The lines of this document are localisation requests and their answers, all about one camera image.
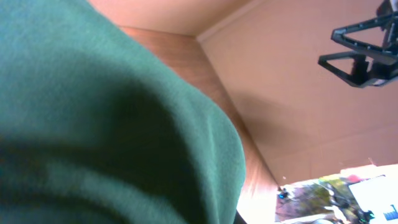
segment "brown wall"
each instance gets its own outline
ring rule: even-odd
[[[377,0],[268,0],[202,42],[279,184],[398,163],[398,82],[357,89],[317,65]],[[379,44],[379,29],[356,35]],[[349,68],[348,63],[342,66]]]
[[[242,139],[246,157],[246,181],[239,198],[238,211],[248,223],[273,222],[275,181],[199,43],[189,36],[125,27],[122,30],[214,100],[229,116]]]
[[[251,0],[89,0],[118,26],[197,35]]]

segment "tv mount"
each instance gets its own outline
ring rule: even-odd
[[[377,17],[335,29],[331,39],[352,49],[349,52],[322,55],[318,64],[353,87],[384,86],[398,77],[398,10],[397,0],[384,0],[376,11]],[[353,32],[380,27],[385,31],[381,47],[345,36]],[[369,67],[366,57],[373,61]],[[334,67],[328,61],[354,59],[351,74]]]

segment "green fabric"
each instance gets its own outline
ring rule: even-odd
[[[0,223],[232,223],[244,172],[227,116],[87,2],[0,0]]]

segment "person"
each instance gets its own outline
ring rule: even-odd
[[[228,117],[83,0],[0,1],[0,223],[233,223]]]

